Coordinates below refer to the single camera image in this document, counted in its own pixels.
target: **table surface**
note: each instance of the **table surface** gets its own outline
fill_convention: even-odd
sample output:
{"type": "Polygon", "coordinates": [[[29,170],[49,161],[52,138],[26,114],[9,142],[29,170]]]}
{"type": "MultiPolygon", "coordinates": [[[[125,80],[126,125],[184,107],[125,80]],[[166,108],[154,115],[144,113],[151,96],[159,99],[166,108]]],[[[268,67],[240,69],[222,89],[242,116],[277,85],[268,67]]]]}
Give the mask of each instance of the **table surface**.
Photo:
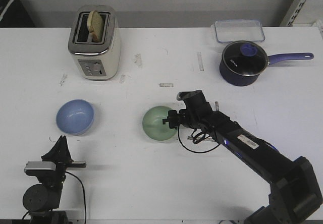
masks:
{"type": "MultiPolygon", "coordinates": [[[[202,89],[212,107],[218,101],[223,113],[289,159],[307,157],[322,188],[323,41],[317,28],[265,27],[260,45],[268,55],[312,52],[315,58],[270,66],[246,87],[221,77],[223,46],[212,28],[120,32],[117,74],[90,81],[81,77],[68,52],[70,28],[0,29],[1,218],[25,212],[23,194],[38,181],[24,174],[24,166],[41,160],[63,134],[55,116],[72,99],[85,99],[95,108],[90,130],[67,136],[73,160],[87,162],[85,169],[71,171],[85,185],[89,219],[244,219],[268,205],[269,185],[224,147],[194,154],[177,136],[157,142],[145,135],[141,122],[147,110],[184,108],[176,101],[179,91],[202,89]]],[[[190,133],[183,129],[181,137],[190,133]]],[[[81,187],[70,176],[60,209],[70,219],[83,217],[81,187]]],[[[322,208],[310,217],[322,218],[322,208]]]]}

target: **pot lid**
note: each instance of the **pot lid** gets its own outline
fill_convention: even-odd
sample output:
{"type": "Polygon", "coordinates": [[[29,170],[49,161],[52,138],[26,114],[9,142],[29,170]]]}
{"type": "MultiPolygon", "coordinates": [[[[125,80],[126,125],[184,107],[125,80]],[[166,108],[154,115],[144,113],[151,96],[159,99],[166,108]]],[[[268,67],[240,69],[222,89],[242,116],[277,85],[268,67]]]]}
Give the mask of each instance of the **pot lid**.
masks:
{"type": "Polygon", "coordinates": [[[226,46],[222,60],[232,72],[243,76],[260,74],[268,65],[265,51],[251,41],[235,41],[226,46]]]}

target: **toaster control knob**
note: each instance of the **toaster control knob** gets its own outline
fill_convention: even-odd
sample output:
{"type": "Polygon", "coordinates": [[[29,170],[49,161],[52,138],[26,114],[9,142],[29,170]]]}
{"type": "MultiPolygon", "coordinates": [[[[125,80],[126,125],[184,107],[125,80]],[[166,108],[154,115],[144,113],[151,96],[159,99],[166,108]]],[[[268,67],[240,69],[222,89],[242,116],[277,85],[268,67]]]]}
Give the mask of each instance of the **toaster control knob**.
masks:
{"type": "Polygon", "coordinates": [[[100,64],[100,63],[93,64],[94,71],[100,71],[101,69],[102,69],[102,64],[100,64]]]}

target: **pan handle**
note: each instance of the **pan handle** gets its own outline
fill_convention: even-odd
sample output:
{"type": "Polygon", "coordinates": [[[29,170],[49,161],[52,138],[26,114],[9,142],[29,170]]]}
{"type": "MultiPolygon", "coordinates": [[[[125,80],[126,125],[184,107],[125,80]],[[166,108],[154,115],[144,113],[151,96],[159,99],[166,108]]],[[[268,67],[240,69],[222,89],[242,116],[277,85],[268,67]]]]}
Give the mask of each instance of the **pan handle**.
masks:
{"type": "Polygon", "coordinates": [[[280,61],[285,60],[309,60],[314,58],[314,54],[310,52],[302,52],[302,53],[283,53],[271,55],[269,58],[269,65],[278,63],[280,61]]]}

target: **blue saucepan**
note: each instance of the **blue saucepan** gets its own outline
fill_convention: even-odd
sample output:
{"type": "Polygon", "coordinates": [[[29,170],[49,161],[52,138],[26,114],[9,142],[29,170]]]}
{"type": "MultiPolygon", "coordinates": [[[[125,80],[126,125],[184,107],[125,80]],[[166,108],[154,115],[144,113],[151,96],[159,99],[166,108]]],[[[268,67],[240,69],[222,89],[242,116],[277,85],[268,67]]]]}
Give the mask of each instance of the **blue saucepan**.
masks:
{"type": "Polygon", "coordinates": [[[252,84],[268,65],[285,60],[310,60],[314,55],[284,53],[267,56],[261,46],[251,41],[234,41],[222,52],[220,73],[230,84],[246,86],[252,84]]]}

